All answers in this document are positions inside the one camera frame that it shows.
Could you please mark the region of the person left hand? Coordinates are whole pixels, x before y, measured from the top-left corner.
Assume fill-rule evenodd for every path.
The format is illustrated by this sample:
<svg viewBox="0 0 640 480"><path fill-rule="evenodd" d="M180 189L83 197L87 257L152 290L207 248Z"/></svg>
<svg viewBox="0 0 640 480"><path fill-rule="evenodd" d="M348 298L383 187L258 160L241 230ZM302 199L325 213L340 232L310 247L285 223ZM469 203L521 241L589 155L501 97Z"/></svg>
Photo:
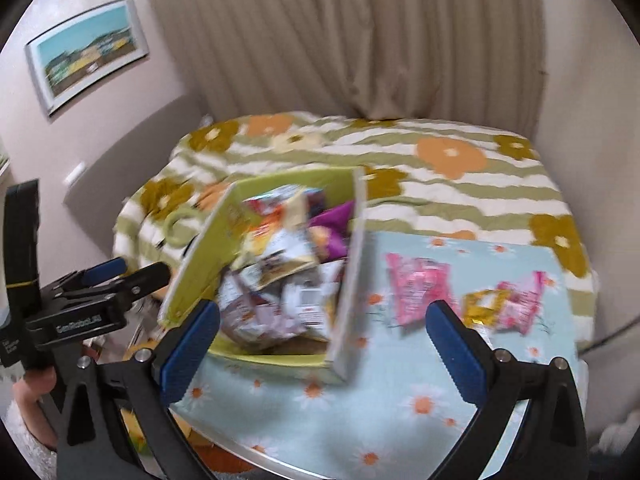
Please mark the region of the person left hand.
<svg viewBox="0 0 640 480"><path fill-rule="evenodd" d="M14 400L27 430L38 442L53 451L58 446L58 437L40 408L40 400L55 385L56 371L49 367L46 370L28 370L13 386Z"/></svg>

